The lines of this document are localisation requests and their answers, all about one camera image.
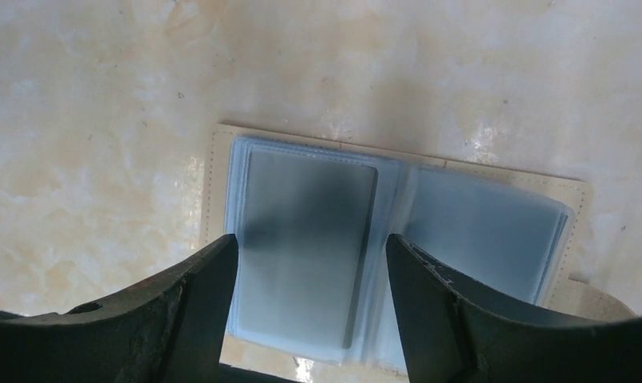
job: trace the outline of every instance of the card holder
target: card holder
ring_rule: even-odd
[[[225,232],[239,241],[227,331],[319,361],[405,370],[384,244],[537,303],[569,232],[563,203],[381,156],[234,138]]]

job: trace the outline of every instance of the beige marble countertop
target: beige marble countertop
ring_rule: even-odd
[[[642,314],[642,0],[0,2],[0,309],[190,255],[218,120],[589,181],[573,277]]]

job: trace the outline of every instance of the stitching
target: stitching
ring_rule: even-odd
[[[481,174],[481,175],[484,175],[484,176],[490,176],[490,177],[494,177],[494,178],[508,178],[508,179],[511,179],[511,180],[525,181],[525,182],[531,182],[531,183],[535,183],[535,184],[558,186],[560,188],[568,188],[568,189],[578,190],[579,192],[581,192],[581,194],[585,194],[584,189],[577,188],[577,187],[574,187],[574,186],[571,186],[571,185],[553,184],[553,183],[546,182],[546,181],[530,180],[528,178],[521,178],[521,177],[511,176],[511,175],[505,175],[504,176],[504,175],[499,175],[499,174],[491,174],[491,173],[479,172],[477,170],[466,170],[466,169],[463,169],[463,170],[462,169],[455,169],[455,170],[460,170],[461,172],[465,172],[465,173]]]
[[[224,131],[218,131],[218,132],[213,132],[212,138],[211,138],[211,160],[208,165],[208,193],[206,194],[206,245],[208,244],[208,233],[210,233],[210,225],[211,225],[211,199],[212,199],[212,193],[213,193],[213,188],[212,182],[213,182],[213,159],[215,158],[215,135],[218,133],[222,134],[231,134],[234,136],[234,133],[232,132],[224,132]]]
[[[572,246],[572,238],[574,237],[574,233],[577,232],[577,224],[579,223],[579,219],[577,218],[581,214],[581,209],[584,207],[584,202],[585,202],[585,195],[586,193],[581,191],[581,202],[579,203],[579,208],[577,209],[577,214],[574,216],[574,224],[572,225],[572,230],[569,233],[569,238],[567,240],[567,245],[565,248],[565,251],[562,254],[562,261],[560,265],[560,270],[557,271],[557,277],[555,280],[555,284],[553,285],[553,293],[551,294],[550,300],[549,300],[549,307],[553,305],[553,298],[555,297],[555,293],[557,291],[557,285],[560,283],[560,280],[562,278],[562,272],[565,269],[565,264],[567,263],[567,255],[569,253],[569,248]]]
[[[304,156],[304,157],[312,157],[312,158],[316,157],[317,155],[324,156],[326,154],[323,150],[315,151],[315,153],[317,153],[317,154],[299,153],[299,152],[295,152],[295,151],[292,151],[292,150],[289,150],[289,149],[281,149],[281,148],[268,148],[268,150],[270,150],[272,152],[280,152],[280,153],[284,153],[284,154],[291,154],[291,155],[294,155],[294,156]],[[347,159],[340,159],[340,158],[324,158],[323,160],[330,160],[330,161],[334,161],[334,162],[341,162],[341,163],[345,163],[345,164],[355,164],[355,165],[365,165],[365,164],[368,163],[367,161],[364,161],[364,160],[347,160]]]

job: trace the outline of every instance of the beige leather cover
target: beige leather cover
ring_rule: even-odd
[[[406,160],[413,164],[453,168],[496,180],[504,184],[510,184],[516,188],[537,192],[551,199],[560,201],[572,208],[574,211],[574,222],[569,237],[561,239],[561,246],[564,252],[559,264],[552,268],[553,273],[548,278],[551,283],[546,286],[546,294],[543,294],[544,299],[541,302],[541,306],[567,314],[585,317],[586,315],[583,315],[585,313],[601,312],[604,311],[605,307],[618,306],[620,304],[614,297],[604,293],[597,295],[598,299],[588,300],[586,304],[582,304],[581,297],[584,295],[589,296],[590,291],[594,289],[591,290],[591,286],[580,282],[578,284],[571,283],[573,281],[569,280],[570,259],[577,256],[574,251],[579,248],[579,246],[577,246],[577,233],[580,231],[580,228],[577,227],[578,221],[579,218],[586,215],[593,196],[592,188],[584,182],[505,168],[493,168],[480,164],[468,164],[435,157],[418,156],[385,149],[368,148],[356,144],[345,144],[336,141],[267,132],[252,128],[240,128],[226,124],[213,125],[210,134],[211,143],[208,148],[209,152],[205,166],[205,184],[203,188],[204,214],[201,220],[202,243],[208,244],[224,234],[223,223],[226,202],[226,182],[232,141],[236,136],[241,135],[268,138],[321,148],[340,149],[347,152],[386,156]]]

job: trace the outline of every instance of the marble surface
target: marble surface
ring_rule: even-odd
[[[0,309],[190,255],[217,120],[589,181],[573,277],[642,314],[642,0],[0,2]]]

